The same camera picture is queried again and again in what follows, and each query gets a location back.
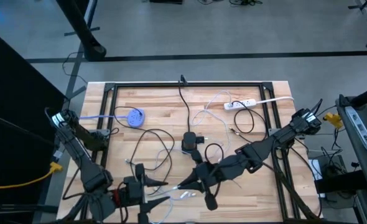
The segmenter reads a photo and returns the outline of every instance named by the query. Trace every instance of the wooden tabletop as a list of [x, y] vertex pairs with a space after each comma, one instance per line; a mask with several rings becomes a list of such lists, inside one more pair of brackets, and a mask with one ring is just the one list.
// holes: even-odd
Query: wooden tabletop
[[[98, 115], [104, 85], [105, 83], [88, 84], [81, 116]], [[291, 96], [288, 82], [273, 82], [273, 85], [276, 97]], [[259, 88], [256, 87], [185, 87], [182, 89], [182, 94], [190, 107], [190, 117], [192, 118], [195, 113], [203, 110], [206, 104], [221, 90], [228, 90], [232, 95], [232, 100], [245, 100], [250, 98], [260, 100]], [[111, 94], [108, 96], [108, 106], [106, 107], [107, 112], [109, 111], [110, 101]], [[233, 116], [235, 113], [227, 113], [223, 109], [223, 103], [228, 101], [229, 96], [223, 93], [218, 96], [213, 103], [211, 103], [209, 109], [223, 119], [228, 126], [234, 127]], [[177, 88], [119, 88], [116, 105], [133, 106], [144, 109], [146, 118], [142, 128], [159, 128], [166, 130], [173, 135], [175, 139], [174, 148], [180, 149], [182, 135], [187, 131], [187, 109], [179, 96]], [[295, 113], [294, 103], [291, 100], [282, 100], [277, 102], [277, 106], [282, 126], [285, 126], [290, 121], [291, 115]], [[274, 126], [271, 105], [268, 105], [268, 107], [271, 114], [271, 123], [272, 126]], [[261, 115], [263, 114], [261, 105], [253, 108], [253, 110], [257, 111]], [[116, 110], [116, 114], [124, 115], [127, 114], [128, 111], [128, 109], [119, 108]], [[202, 114], [199, 114], [198, 118], [195, 119], [195, 122], [202, 116]], [[237, 123], [242, 130], [249, 130], [251, 128], [251, 118], [249, 114], [245, 111], [240, 113], [237, 117]], [[264, 123], [256, 115], [254, 115], [254, 123], [254, 131], [251, 134], [243, 135], [251, 141], [262, 139], [265, 133]], [[96, 129], [97, 119], [80, 120], [80, 124], [87, 129]], [[124, 160], [131, 157], [135, 145], [140, 135], [143, 133], [139, 130], [124, 128], [115, 121], [113, 122], [113, 127], [119, 127], [120, 132], [112, 135], [109, 145], [106, 169], [111, 172], [114, 179], [113, 186], [110, 187], [110, 189], [116, 188], [122, 181], [123, 177], [132, 175], [130, 167], [124, 162]], [[202, 154], [205, 146], [210, 143], [216, 142], [218, 144], [223, 144], [223, 148], [226, 148], [228, 145], [224, 124], [209, 114], [206, 114], [204, 120], [198, 126], [192, 126], [191, 131], [195, 132], [198, 136], [205, 136], [208, 138], [205, 144], [198, 145], [198, 150]], [[159, 134], [165, 141], [166, 146], [171, 147], [171, 139], [166, 134]], [[231, 146], [229, 151], [226, 153], [227, 155], [234, 154], [235, 149], [246, 144], [244, 140], [232, 132], [229, 132], [229, 135], [231, 138]], [[163, 146], [157, 137], [150, 133], [146, 134], [139, 144], [134, 162], [143, 163], [147, 168], [153, 168], [155, 166], [156, 154], [161, 149], [163, 149]], [[296, 149], [305, 159], [308, 159], [305, 153], [305, 148], [299, 143], [294, 144], [294, 149]], [[212, 154], [214, 150], [216, 150], [216, 147], [212, 146], [209, 150]], [[162, 151], [158, 161], [161, 162], [165, 155], [166, 152]], [[218, 158], [220, 158], [218, 155], [219, 152], [217, 153], [217, 156], [210, 160], [212, 162], [216, 162]], [[179, 151], [172, 151], [171, 156], [173, 166], [167, 179], [169, 185], [164, 187], [165, 190], [176, 186], [190, 174], [192, 168], [195, 166], [194, 161], [192, 161], [189, 156], [183, 155]], [[296, 191], [311, 210], [317, 214], [319, 210], [319, 202], [311, 171], [309, 171], [306, 164], [300, 160], [298, 155], [294, 153], [289, 154], [289, 161]], [[269, 156], [265, 162], [272, 164], [271, 157]], [[162, 180], [168, 168], [169, 162], [165, 163], [156, 172], [147, 172], [147, 175], [154, 179]], [[67, 184], [71, 180], [76, 169], [76, 164], [73, 161], [70, 161], [65, 185], [63, 187], [64, 189], [66, 189]], [[282, 221], [281, 211], [279, 208], [279, 197], [276, 190], [276, 181], [271, 170], [263, 166], [254, 174], [249, 174], [245, 171], [242, 176], [235, 179], [235, 182], [236, 183], [233, 181], [226, 181], [221, 184], [220, 192], [216, 198], [218, 209], [209, 211], [206, 208], [203, 195], [200, 192], [192, 191], [193, 193], [196, 193], [197, 196], [186, 200], [174, 201], [173, 209], [170, 215], [165, 219], [165, 222]], [[73, 181], [68, 195], [79, 192], [83, 192], [80, 175], [78, 175]], [[177, 190], [175, 192], [171, 192], [171, 196], [177, 198], [184, 192], [184, 190]], [[289, 194], [286, 190], [285, 194], [287, 209], [292, 217]], [[77, 200], [77, 198], [62, 200], [59, 206], [58, 218], [62, 218], [66, 215]], [[165, 217], [169, 208], [170, 201], [168, 200], [163, 202], [152, 210], [149, 214], [149, 219], [152, 222], [159, 222]], [[139, 207], [129, 207], [128, 212], [128, 222], [137, 223]], [[105, 220], [105, 222], [119, 221], [120, 214], [118, 210]]]

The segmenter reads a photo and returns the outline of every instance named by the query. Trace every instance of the blue cable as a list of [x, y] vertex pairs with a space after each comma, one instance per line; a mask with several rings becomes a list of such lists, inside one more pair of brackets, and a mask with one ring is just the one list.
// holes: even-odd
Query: blue cable
[[[113, 118], [111, 115], [97, 115], [97, 116], [82, 116], [80, 119], [93, 119], [93, 118]], [[127, 116], [116, 116], [116, 118], [127, 118]]]

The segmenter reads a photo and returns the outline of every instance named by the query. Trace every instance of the concrete floor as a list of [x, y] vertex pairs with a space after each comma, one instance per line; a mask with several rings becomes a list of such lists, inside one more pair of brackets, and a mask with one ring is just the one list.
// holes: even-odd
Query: concrete floor
[[[107, 48], [108, 56], [367, 50], [366, 20], [360, 11], [346, 8], [353, 0], [263, 2], [254, 7], [230, 7], [227, 0], [208, 6], [197, 0], [185, 0], [181, 6], [102, 0], [92, 27], [101, 27], [94, 35]], [[77, 36], [63, 36], [70, 31], [53, 0], [0, 1], [0, 36], [24, 58], [66, 57], [76, 52]], [[33, 66], [66, 92], [70, 77], [63, 73], [62, 64]], [[67, 63], [67, 72], [72, 67]], [[340, 93], [357, 95], [367, 89], [367, 56], [98, 62], [83, 63], [79, 70], [89, 82], [170, 81], [180, 74], [188, 80], [288, 80], [297, 108], [313, 106], [323, 98], [323, 109], [333, 105]], [[83, 84], [78, 79], [75, 89]], [[82, 101], [80, 94], [71, 109], [80, 112]], [[321, 133], [332, 132], [329, 124], [323, 125]], [[316, 151], [320, 146], [330, 148], [332, 142], [332, 136], [306, 140]], [[345, 132], [338, 143], [349, 167], [356, 156]], [[58, 205], [63, 174], [55, 177], [47, 203]], [[350, 208], [326, 208], [323, 214], [331, 221], [356, 222]]]

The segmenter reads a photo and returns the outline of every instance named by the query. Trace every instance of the power outlet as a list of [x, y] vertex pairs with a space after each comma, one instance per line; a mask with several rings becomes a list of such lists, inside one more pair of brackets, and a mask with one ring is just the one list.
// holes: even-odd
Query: power outlet
[[[250, 100], [241, 100], [240, 102], [242, 102], [244, 105], [247, 106], [247, 108], [251, 108], [257, 105], [257, 101], [254, 99], [250, 99]], [[238, 102], [234, 102], [233, 104], [231, 103], [224, 103], [223, 104], [223, 108], [226, 111], [237, 111], [240, 109], [243, 109], [244, 106], [241, 103]]]

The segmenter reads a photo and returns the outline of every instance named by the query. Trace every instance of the yellow object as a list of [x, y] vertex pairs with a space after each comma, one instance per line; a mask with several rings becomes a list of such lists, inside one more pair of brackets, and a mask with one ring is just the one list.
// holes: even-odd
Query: yellow object
[[327, 113], [323, 119], [330, 122], [335, 128], [340, 129], [344, 124], [341, 121], [341, 116], [338, 114]]
[[42, 176], [42, 177], [40, 177], [38, 179], [29, 181], [29, 182], [24, 183], [24, 184], [15, 184], [15, 185], [0, 186], [0, 189], [11, 189], [11, 188], [14, 188], [14, 187], [23, 187], [23, 186], [26, 186], [26, 185], [30, 185], [30, 184], [36, 183], [38, 181], [44, 180], [48, 176], [52, 175], [55, 171], [61, 171], [62, 170], [62, 166], [59, 165], [59, 164], [57, 164], [56, 162], [51, 162], [50, 166], [51, 166], [51, 168], [49, 169], [48, 174], [45, 174], [44, 176]]

